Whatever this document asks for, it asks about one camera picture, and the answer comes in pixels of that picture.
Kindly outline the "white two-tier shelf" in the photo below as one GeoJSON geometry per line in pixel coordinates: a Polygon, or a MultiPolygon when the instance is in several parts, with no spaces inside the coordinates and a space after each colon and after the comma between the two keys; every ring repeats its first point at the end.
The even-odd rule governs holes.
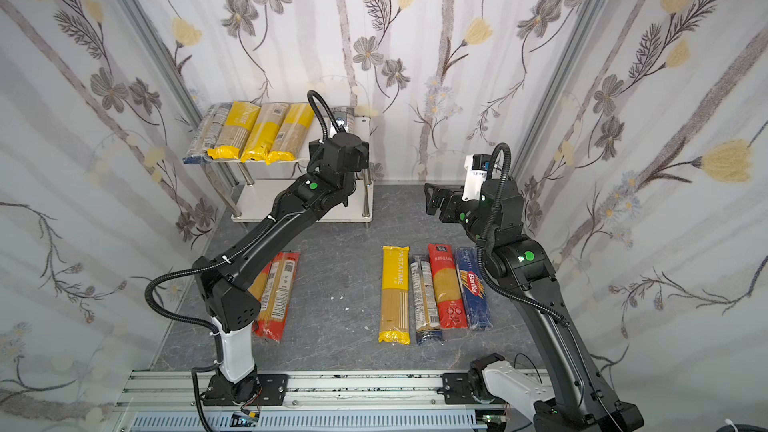
{"type": "MultiPolygon", "coordinates": [[[[283,226],[305,227],[315,222],[369,223],[372,221],[372,181],[369,167],[361,172],[332,174],[308,171],[309,143],[330,138],[333,116],[323,122],[314,120],[299,157],[291,165],[302,167],[287,178],[255,178],[250,165],[238,162],[246,180],[239,197],[229,205],[230,217],[236,223],[267,222],[283,226]]],[[[355,118],[352,134],[368,142],[366,118],[355,118]]]]}

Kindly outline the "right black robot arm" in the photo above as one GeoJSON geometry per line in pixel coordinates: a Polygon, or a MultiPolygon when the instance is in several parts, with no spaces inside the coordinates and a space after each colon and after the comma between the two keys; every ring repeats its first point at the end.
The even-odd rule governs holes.
{"type": "Polygon", "coordinates": [[[523,374],[499,355],[472,364],[479,400],[499,399],[537,431],[635,431],[637,405],[618,397],[594,363],[565,305],[543,246],[523,227],[524,200],[515,183],[486,181],[477,197],[460,188],[424,186],[426,212],[460,224],[476,247],[485,284],[523,316],[550,383],[523,374]]]}

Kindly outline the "long yellow spaghetti bag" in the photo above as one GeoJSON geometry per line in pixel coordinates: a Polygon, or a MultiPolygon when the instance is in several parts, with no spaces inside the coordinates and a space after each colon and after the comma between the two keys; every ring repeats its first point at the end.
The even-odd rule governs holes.
{"type": "Polygon", "coordinates": [[[408,247],[382,248],[379,343],[410,344],[408,255],[408,247]]]}

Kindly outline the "blue Barilla spaghetti box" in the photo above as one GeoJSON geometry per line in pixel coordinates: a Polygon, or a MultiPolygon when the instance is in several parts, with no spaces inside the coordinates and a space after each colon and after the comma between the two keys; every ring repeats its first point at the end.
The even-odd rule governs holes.
{"type": "Polygon", "coordinates": [[[492,327],[489,306],[476,251],[471,247],[459,247],[454,251],[461,295],[470,330],[486,330],[492,327]]]}

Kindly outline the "red Barilla spaghetti bag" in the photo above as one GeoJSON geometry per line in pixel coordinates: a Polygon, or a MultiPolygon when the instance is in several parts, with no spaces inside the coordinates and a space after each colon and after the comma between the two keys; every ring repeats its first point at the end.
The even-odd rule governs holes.
{"type": "Polygon", "coordinates": [[[429,244],[428,254],[440,327],[467,329],[467,316],[452,248],[447,244],[429,244]]]}

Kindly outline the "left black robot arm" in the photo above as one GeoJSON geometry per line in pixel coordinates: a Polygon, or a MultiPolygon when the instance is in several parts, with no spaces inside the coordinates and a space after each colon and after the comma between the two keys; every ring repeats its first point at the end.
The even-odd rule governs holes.
{"type": "Polygon", "coordinates": [[[249,288],[295,237],[348,204],[356,174],[369,166],[369,144],[352,133],[313,141],[309,150],[306,172],[275,197],[270,213],[196,277],[217,347],[215,373],[200,395],[205,406],[243,405],[259,394],[251,336],[262,305],[249,288]]]}

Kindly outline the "red spaghetti bag white label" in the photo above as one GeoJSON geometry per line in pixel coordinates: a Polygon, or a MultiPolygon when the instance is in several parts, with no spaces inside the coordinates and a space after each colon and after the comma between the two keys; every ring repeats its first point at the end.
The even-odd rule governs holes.
{"type": "Polygon", "coordinates": [[[301,254],[280,252],[271,261],[271,270],[262,295],[264,299],[253,332],[264,339],[280,342],[283,337],[286,315],[293,283],[301,254]]]}

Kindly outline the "yellow spaghetti bag barcode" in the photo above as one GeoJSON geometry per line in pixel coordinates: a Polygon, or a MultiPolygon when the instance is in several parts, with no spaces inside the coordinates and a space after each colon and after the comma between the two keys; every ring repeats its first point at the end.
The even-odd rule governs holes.
{"type": "Polygon", "coordinates": [[[290,162],[297,159],[315,114],[308,103],[294,103],[278,131],[265,163],[290,162]]]}

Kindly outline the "yellow band spaghetti bag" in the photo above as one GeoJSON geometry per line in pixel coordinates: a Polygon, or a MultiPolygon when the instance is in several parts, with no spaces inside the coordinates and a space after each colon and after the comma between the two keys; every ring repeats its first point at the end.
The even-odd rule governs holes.
{"type": "Polygon", "coordinates": [[[261,107],[240,161],[263,161],[266,159],[287,115],[289,104],[285,102],[267,103],[261,107]]]}

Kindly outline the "yellow Pastatime spaghetti bag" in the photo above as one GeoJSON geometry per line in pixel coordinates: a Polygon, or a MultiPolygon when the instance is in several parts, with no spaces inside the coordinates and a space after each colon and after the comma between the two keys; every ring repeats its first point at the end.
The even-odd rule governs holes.
{"type": "Polygon", "coordinates": [[[250,102],[233,102],[219,137],[207,150],[213,160],[237,160],[253,130],[261,108],[250,102]]]}

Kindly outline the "clear grey labelled spaghetti bag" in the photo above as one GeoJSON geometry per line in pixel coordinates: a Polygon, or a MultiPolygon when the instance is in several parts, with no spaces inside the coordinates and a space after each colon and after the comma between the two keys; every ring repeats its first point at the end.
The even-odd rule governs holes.
{"type": "Polygon", "coordinates": [[[215,147],[232,105],[232,102],[220,102],[207,109],[182,158],[184,164],[199,165],[212,161],[208,150],[215,147]]]}

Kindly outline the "blue gold spaghetti bag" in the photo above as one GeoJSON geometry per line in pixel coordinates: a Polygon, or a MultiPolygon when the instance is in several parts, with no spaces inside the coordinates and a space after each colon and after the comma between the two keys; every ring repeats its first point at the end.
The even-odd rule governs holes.
{"type": "Polygon", "coordinates": [[[416,342],[422,345],[429,341],[443,341],[429,259],[425,255],[414,255],[410,257],[409,265],[413,285],[416,342]]]}
{"type": "Polygon", "coordinates": [[[354,108],[351,106],[335,106],[331,108],[331,114],[335,125],[329,126],[329,136],[333,137],[337,130],[342,129],[346,133],[353,133],[355,129],[354,108]]]}

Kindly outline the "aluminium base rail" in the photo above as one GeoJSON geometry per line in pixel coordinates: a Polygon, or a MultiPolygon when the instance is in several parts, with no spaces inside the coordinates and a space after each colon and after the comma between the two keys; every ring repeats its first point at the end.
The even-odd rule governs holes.
{"type": "Polygon", "coordinates": [[[545,372],[506,363],[488,372],[492,399],[478,399],[464,372],[294,371],[262,378],[244,407],[206,405],[181,372],[134,372],[107,431],[530,431],[537,400],[553,398],[545,372]]]}

